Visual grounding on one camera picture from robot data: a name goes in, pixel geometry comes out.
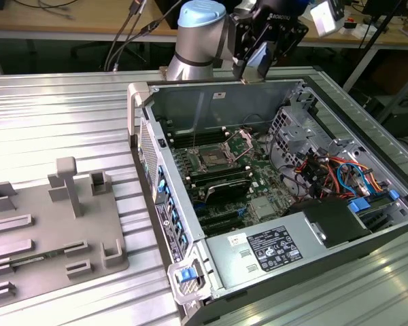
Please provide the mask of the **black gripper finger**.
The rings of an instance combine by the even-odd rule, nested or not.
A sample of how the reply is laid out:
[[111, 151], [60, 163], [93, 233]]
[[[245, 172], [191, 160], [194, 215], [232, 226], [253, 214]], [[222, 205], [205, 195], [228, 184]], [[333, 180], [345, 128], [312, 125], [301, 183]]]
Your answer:
[[242, 80], [249, 59], [265, 41], [269, 23], [253, 18], [252, 14], [231, 14], [228, 20], [228, 50], [233, 57], [232, 72]]
[[259, 76], [265, 79], [269, 69], [291, 54], [308, 31], [309, 28], [300, 22], [295, 23], [292, 27], [281, 25], [276, 41], [266, 45], [265, 54], [258, 65]]

